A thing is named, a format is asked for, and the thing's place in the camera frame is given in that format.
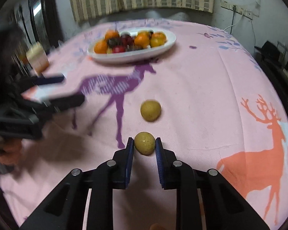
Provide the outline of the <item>left hand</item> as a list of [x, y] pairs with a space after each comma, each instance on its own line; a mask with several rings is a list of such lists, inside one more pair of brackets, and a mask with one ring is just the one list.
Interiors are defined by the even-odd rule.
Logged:
[[22, 139], [0, 136], [0, 163], [7, 166], [17, 165], [21, 159]]

